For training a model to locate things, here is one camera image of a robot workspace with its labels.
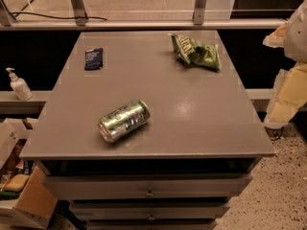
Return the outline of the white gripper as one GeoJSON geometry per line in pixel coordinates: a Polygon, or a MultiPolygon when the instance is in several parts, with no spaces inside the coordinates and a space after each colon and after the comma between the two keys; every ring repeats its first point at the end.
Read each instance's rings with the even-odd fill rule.
{"type": "Polygon", "coordinates": [[[289,71],[281,69],[275,78],[272,98],[267,107],[264,126],[280,129],[307,104],[307,0],[291,15],[288,23],[267,35],[263,44],[283,48],[287,58],[298,61],[289,71]]]}

